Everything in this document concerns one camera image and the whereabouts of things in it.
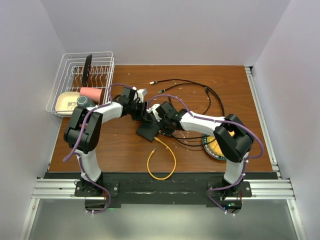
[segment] gray wall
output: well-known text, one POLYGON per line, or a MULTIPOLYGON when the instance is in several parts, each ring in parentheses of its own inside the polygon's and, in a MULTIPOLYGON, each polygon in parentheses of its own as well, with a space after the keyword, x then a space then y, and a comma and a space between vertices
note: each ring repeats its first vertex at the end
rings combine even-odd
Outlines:
POLYGON ((292 0, 253 67, 284 178, 310 240, 319 239, 320 1, 292 0))
POLYGON ((0 7, 0 239, 18 239, 59 119, 45 109, 64 48, 38 0, 0 7))
POLYGON ((246 65, 289 0, 41 0, 66 52, 117 64, 246 65))

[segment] white wire dish rack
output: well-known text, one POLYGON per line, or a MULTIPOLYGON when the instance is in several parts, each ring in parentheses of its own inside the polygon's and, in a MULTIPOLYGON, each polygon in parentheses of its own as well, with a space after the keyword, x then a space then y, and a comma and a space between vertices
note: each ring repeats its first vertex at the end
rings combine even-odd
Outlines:
POLYGON ((59 117, 71 116, 72 112, 56 111, 58 97, 65 92, 80 92, 86 57, 92 54, 87 87, 102 90, 99 105, 109 99, 108 87, 112 84, 115 61, 111 51, 66 53, 62 56, 46 111, 59 117))

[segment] brown wooden tabletop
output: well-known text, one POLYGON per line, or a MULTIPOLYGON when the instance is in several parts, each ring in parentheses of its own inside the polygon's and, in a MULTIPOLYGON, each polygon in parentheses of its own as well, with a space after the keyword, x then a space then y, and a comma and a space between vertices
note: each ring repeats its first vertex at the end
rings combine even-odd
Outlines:
MULTIPOLYGON (((114 69, 113 83, 123 83, 135 86, 137 89, 147 88, 145 99, 149 100, 158 91, 179 81, 169 81, 149 85, 149 82, 164 79, 187 79, 196 81, 213 88, 220 96, 225 114, 236 114, 241 121, 262 140, 265 141, 259 123, 256 107, 243 66, 208 66, 208 65, 119 65, 114 69)), ((168 90, 166 93, 179 96, 191 111, 201 114, 208 106, 209 100, 204 88, 195 85, 183 85, 168 90)), ((121 86, 115 86, 111 93, 114 97, 120 94, 121 86)), ((222 115, 221 107, 214 96, 211 96, 209 116, 222 115)), ((153 103, 168 101, 166 97, 159 97, 153 103)), ((172 100, 174 107, 179 111, 183 106, 172 100)), ((73 156, 68 162, 63 158, 70 152, 63 135, 69 118, 62 120, 61 128, 56 141, 49 172, 79 172, 78 161, 73 156)), ((147 159, 150 152, 156 148, 150 161, 152 172, 170 172, 174 165, 171 153, 157 141, 149 142, 136 134, 139 122, 132 121, 130 116, 113 119, 103 124, 96 155, 99 167, 103 172, 146 172, 147 159)), ((197 132, 182 132, 186 137, 200 136, 197 132)), ((174 135, 182 137, 180 132, 174 135)), ((174 139, 159 136, 175 153, 177 158, 176 172, 224 172, 226 164, 223 161, 210 157, 202 146, 188 147, 174 139)), ((188 140, 188 144, 200 144, 201 140, 188 140)), ((250 155, 260 152, 255 142, 250 155)), ((247 172, 271 172, 272 167, 267 151, 259 159, 251 159, 246 168, 247 172)))

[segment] yellow cable connector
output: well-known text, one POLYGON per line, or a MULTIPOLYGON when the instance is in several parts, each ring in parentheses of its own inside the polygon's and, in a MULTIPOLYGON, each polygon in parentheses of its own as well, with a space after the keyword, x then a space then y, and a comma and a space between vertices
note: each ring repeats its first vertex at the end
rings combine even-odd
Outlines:
POLYGON ((176 159, 176 156, 174 154, 174 152, 171 150, 171 148, 165 144, 163 141, 161 141, 159 138, 157 138, 156 136, 154 137, 154 140, 158 141, 159 143, 162 143, 164 146, 166 146, 169 151, 171 152, 172 156, 173 156, 173 159, 174 159, 174 167, 172 169, 172 171, 170 172, 170 174, 166 177, 163 177, 163 178, 159 178, 159 177, 156 177, 154 176, 151 171, 150 171, 150 168, 149 168, 149 162, 150 162, 150 159, 152 157, 152 155, 155 153, 156 149, 153 149, 152 152, 150 153, 149 157, 148 157, 148 161, 146 162, 146 168, 148 169, 148 173, 151 175, 151 177, 153 177, 154 179, 157 179, 157 180, 166 180, 168 178, 171 177, 171 175, 175 172, 176 170, 176 166, 177 166, 177 159, 176 159))

